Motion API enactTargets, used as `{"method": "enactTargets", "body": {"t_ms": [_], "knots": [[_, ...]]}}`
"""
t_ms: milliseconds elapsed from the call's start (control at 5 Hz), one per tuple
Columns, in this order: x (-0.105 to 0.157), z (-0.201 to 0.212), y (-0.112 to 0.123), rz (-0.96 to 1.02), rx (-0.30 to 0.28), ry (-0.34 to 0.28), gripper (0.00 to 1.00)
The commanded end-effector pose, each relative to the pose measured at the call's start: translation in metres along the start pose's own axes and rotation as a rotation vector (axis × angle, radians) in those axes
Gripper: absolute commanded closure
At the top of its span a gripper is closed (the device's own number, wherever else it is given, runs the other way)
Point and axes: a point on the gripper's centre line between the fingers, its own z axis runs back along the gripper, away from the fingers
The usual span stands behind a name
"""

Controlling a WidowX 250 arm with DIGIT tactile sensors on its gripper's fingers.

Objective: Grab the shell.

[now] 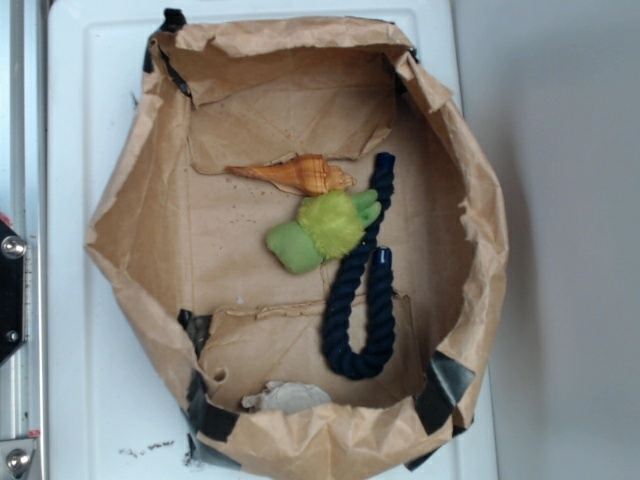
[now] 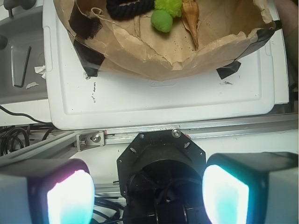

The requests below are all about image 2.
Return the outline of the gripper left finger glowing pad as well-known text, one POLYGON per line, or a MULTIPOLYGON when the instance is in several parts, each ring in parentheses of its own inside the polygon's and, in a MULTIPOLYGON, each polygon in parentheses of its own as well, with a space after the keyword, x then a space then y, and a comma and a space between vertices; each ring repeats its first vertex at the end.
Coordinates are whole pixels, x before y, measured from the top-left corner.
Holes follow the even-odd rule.
POLYGON ((0 161, 2 224, 88 224, 95 186, 80 159, 0 161))

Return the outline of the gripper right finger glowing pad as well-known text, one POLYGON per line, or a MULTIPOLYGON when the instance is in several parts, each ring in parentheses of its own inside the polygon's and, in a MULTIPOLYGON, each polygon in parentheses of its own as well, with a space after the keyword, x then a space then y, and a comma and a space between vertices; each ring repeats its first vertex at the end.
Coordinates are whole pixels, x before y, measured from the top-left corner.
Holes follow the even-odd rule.
POLYGON ((297 224, 299 156, 213 154, 206 163, 202 194, 213 224, 297 224))

